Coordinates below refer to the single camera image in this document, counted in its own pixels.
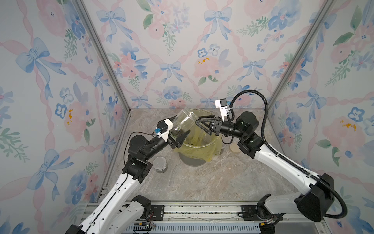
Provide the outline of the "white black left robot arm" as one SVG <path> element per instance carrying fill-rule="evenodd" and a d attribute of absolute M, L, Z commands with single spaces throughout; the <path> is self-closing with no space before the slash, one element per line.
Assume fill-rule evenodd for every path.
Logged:
<path fill-rule="evenodd" d="M 147 140 L 143 135 L 131 138 L 128 149 L 128 161 L 122 174 L 108 195 L 80 225 L 71 225 L 68 234 L 120 234 L 139 219 L 148 217 L 151 201 L 144 196 L 134 197 L 123 208 L 124 202 L 140 186 L 152 168 L 149 162 L 153 156 L 165 147 L 180 148 L 187 138 L 186 131 L 177 138 L 169 136 L 167 140 L 154 137 Z"/>

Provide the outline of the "beige round jar lid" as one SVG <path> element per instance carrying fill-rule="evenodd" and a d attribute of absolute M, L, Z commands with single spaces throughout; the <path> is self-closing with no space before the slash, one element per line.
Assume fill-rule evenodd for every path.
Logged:
<path fill-rule="evenodd" d="M 232 153 L 234 153 L 234 154 L 238 154 L 238 153 L 241 152 L 239 146 L 238 146 L 237 144 L 235 144 L 235 143 L 230 144 L 230 147 L 229 147 L 229 148 L 230 148 L 230 151 L 231 151 Z"/>

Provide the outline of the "glass jar with tea leaves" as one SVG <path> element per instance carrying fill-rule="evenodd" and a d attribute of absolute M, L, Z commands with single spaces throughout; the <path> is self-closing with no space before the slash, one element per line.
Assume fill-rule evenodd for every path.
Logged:
<path fill-rule="evenodd" d="M 182 134 L 190 130 L 199 117 L 189 108 L 181 110 L 172 121 L 173 128 L 170 131 L 171 136 L 177 139 Z"/>

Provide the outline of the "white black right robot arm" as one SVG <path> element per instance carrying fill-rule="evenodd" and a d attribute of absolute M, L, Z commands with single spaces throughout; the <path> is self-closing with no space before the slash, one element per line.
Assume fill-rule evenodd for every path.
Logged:
<path fill-rule="evenodd" d="M 223 121 L 215 116 L 203 116 L 195 124 L 209 135 L 222 134 L 238 138 L 237 144 L 244 154 L 267 165 L 297 188 L 298 191 L 291 195 L 263 196 L 255 211 L 249 212 L 245 217 L 256 215 L 259 219 L 270 220 L 278 214 L 292 213 L 302 214 L 314 222 L 322 221 L 333 204 L 334 197 L 330 190 L 313 178 L 321 179 L 330 187 L 334 185 L 334 180 L 327 174 L 319 176 L 299 167 L 287 157 L 272 152 L 255 133 L 260 123 L 252 112 L 241 113 L 235 122 Z"/>

